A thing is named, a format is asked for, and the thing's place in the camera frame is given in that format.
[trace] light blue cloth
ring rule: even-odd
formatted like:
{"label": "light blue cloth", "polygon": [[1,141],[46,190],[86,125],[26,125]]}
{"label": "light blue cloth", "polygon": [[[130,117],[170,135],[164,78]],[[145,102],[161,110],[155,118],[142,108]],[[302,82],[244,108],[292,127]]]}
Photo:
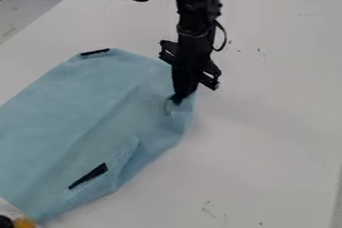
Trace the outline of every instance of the light blue cloth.
{"label": "light blue cloth", "polygon": [[168,65],[121,50],[62,63],[0,108],[0,197],[42,221],[115,192],[180,141],[193,99],[172,92]]}

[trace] small debris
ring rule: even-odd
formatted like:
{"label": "small debris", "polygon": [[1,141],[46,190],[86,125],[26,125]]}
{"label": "small debris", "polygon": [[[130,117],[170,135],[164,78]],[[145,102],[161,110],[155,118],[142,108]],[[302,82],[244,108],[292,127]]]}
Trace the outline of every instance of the small debris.
{"label": "small debris", "polygon": [[211,213],[208,209],[202,208],[202,211],[203,211],[203,213],[211,216],[212,218],[216,218],[216,216],[213,213]]}

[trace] white tabletop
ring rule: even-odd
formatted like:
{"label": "white tabletop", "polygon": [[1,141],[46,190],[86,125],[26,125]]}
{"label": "white tabletop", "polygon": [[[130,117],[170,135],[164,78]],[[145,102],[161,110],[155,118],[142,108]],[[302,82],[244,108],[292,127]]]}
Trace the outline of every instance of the white tabletop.
{"label": "white tabletop", "polygon": [[[342,161],[341,0],[222,0],[233,42],[182,142],[50,228],[322,228]],[[78,52],[156,57],[174,0],[65,0],[0,47],[0,104]]]}

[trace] blue fabric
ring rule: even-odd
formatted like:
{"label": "blue fabric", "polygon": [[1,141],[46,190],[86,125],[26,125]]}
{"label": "blue fabric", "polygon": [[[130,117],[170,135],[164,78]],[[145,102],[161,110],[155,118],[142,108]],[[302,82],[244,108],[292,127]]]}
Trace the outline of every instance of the blue fabric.
{"label": "blue fabric", "polygon": [[42,221],[115,192],[180,141],[193,97],[172,92],[168,65],[121,50],[62,63],[0,108],[0,197]]}

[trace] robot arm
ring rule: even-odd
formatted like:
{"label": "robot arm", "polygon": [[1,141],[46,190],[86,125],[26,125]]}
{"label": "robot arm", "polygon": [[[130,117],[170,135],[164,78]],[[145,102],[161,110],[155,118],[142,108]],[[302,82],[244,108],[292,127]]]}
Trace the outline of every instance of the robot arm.
{"label": "robot arm", "polygon": [[[216,21],[221,15],[219,0],[177,0],[180,15],[178,43],[161,41],[160,59],[172,66],[175,104],[197,90],[202,83],[212,90],[218,88],[221,70],[211,60],[211,53],[221,51],[227,43],[224,28]],[[224,32],[225,40],[214,48],[216,28]]]}

